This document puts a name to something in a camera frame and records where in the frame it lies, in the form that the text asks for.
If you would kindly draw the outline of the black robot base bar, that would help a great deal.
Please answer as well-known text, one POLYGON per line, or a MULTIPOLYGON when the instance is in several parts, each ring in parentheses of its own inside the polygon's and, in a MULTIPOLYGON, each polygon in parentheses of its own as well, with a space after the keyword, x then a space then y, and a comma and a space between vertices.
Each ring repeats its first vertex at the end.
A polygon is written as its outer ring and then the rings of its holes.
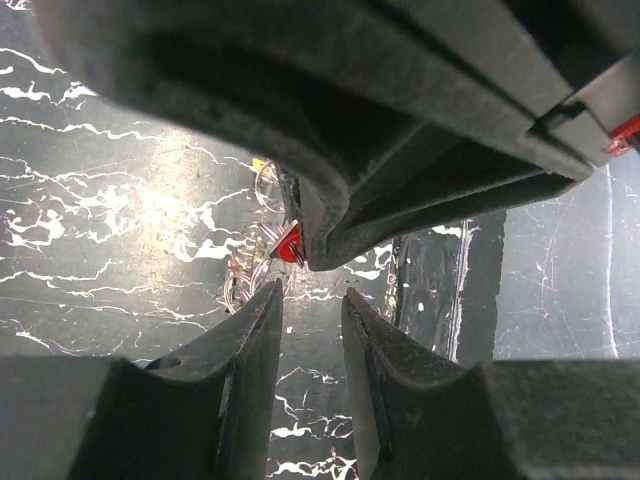
POLYGON ((490 361, 505 222, 498 211, 397 238, 391 322, 463 367, 490 361))

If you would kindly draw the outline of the black disc with keyrings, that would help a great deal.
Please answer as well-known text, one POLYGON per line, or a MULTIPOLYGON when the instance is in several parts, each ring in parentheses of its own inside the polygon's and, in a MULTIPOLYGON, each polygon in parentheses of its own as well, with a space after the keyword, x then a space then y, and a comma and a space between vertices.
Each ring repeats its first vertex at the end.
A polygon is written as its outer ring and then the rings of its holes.
POLYGON ((255 158, 253 193, 258 220, 249 224, 240 244, 231 250, 219 302, 227 314, 240 310, 266 283, 279 278, 289 289, 293 269, 299 265, 269 257, 271 247, 293 221, 286 211, 280 175, 273 162, 255 158))

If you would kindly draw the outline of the red key tag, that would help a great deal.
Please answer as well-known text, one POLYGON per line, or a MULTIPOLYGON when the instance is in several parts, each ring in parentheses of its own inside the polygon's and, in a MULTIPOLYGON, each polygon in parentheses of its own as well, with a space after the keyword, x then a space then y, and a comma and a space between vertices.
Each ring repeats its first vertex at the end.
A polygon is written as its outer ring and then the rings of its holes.
POLYGON ((304 267, 306 257, 303 252, 302 236, 297 220, 293 220, 271 247, 269 257, 284 263, 304 267))

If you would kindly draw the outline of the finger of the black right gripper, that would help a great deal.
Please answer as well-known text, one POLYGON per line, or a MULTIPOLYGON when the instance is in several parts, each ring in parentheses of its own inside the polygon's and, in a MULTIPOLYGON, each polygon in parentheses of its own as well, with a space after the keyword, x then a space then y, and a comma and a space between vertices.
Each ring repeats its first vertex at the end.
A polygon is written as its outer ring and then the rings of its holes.
MULTIPOLYGON (((38 1, 34 13, 60 65, 102 97, 262 154, 290 173, 308 265, 324 271, 369 249, 324 247, 330 197, 343 183, 326 142, 332 128, 439 124, 469 133, 527 124, 549 138, 532 116, 369 4, 38 1)), ((571 188, 593 169, 566 148, 571 188)))
POLYGON ((364 124, 326 135, 341 167, 327 250, 366 250, 399 234, 557 196, 570 153, 527 124, 469 133, 439 124, 364 124))

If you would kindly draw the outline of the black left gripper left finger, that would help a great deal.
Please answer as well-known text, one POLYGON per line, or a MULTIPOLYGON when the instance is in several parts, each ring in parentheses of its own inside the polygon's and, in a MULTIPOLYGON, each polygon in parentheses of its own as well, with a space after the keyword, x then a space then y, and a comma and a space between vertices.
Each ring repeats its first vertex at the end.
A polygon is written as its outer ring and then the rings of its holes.
POLYGON ((1 361, 5 479, 261 479, 283 320, 280 281, 149 365, 1 361))

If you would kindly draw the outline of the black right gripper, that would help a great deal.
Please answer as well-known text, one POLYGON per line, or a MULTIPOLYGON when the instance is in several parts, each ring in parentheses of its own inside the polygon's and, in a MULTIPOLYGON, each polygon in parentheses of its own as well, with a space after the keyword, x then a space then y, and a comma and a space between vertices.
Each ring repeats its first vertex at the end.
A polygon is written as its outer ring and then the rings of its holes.
POLYGON ((639 148, 636 1, 375 1, 601 164, 639 148))

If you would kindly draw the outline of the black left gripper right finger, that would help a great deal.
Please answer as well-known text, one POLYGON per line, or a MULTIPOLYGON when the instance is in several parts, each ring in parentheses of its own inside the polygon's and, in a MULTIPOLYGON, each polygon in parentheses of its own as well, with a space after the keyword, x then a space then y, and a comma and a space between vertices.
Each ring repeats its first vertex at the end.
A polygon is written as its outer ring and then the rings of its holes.
POLYGON ((354 289, 341 324, 362 479, 635 479, 639 365, 463 368, 382 319, 354 289))

